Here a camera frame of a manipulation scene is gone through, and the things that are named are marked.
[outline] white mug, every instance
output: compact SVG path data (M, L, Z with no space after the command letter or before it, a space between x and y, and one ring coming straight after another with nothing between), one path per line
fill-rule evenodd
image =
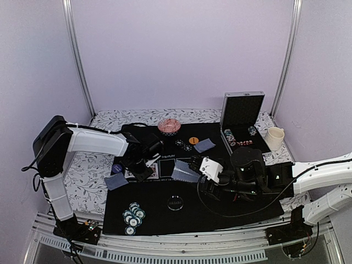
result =
M277 151L280 149L282 142L284 141L285 132L282 128L273 126L269 128L264 140L271 151Z

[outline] patterned tablecloth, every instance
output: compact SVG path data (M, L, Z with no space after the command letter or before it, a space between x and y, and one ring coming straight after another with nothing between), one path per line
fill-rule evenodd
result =
M163 118L176 118L181 123L214 123L219 122L219 109L151 109L130 111L100 111L92 122L92 127L116 131L123 124L142 122L157 125ZM264 136L266 130L273 127L272 119L266 112L261 112L255 124ZM65 186L73 210L104 214L107 187L104 177L110 175L114 157L100 153L77 152L65 176ZM272 165L292 161L285 144L280 150L267 157L266 164ZM298 205L310 202L308 193L296 195L281 201L285 211L291 211Z

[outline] teal poker chip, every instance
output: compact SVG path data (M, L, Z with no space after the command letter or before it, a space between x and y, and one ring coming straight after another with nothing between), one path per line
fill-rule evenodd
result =
M125 234L126 235L134 235L136 233L136 229L134 227L126 227Z
M132 212L132 214L136 215L136 212L139 211L139 210L141 210L141 208L139 208L139 207L133 207L133 208L131 209L131 212Z
M126 216L125 218L124 218L124 220L125 220L125 223L126 224L129 224L130 223L130 220L133 218L133 216Z
M142 209L136 210L136 211L134 212L134 214L135 214L136 216L138 216L139 218L141 218L141 219L144 219L144 217L145 217L145 212L144 212Z
M132 215L133 215L132 212L129 210L126 210L123 212L123 218L125 218L126 216L132 216Z
M138 216L136 216L136 219L137 219L137 221L138 221L137 227L139 227L139 226L142 224L142 219L139 218Z
M129 208L130 208L130 211L132 211L132 208L134 207L139 207L139 204L137 202L133 202L130 204Z
M137 218L132 217L132 218L130 219L130 221L129 221L129 225L132 226L132 227L138 226L138 220L137 220Z

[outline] stack of poker chips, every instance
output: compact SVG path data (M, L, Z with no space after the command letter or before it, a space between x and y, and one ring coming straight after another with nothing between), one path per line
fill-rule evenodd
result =
M255 129L254 126L250 126L250 127L248 128L248 132L249 132L249 134L250 134L251 136L255 136L255 135L257 134L257 130Z
M230 146L234 147L236 145L236 139L233 136L231 130L225 129L224 134L225 134L226 140L227 140L227 142L229 142Z
M126 235L134 235L136 228L142 224L142 219L145 218L145 212L139 207L139 204L133 202L129 209L123 212L123 219L128 226L125 228Z
M236 144L239 145L239 146L247 146L247 145L253 144L252 140L236 141L236 139L233 136L233 134L232 134L230 129L225 129L224 130L224 135L226 137L227 142L229 142L231 147L234 147Z

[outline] case lid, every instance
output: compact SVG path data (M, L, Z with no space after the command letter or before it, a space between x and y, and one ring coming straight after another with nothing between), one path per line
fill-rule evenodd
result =
M222 108L220 127L254 125L264 99L264 92L227 92Z

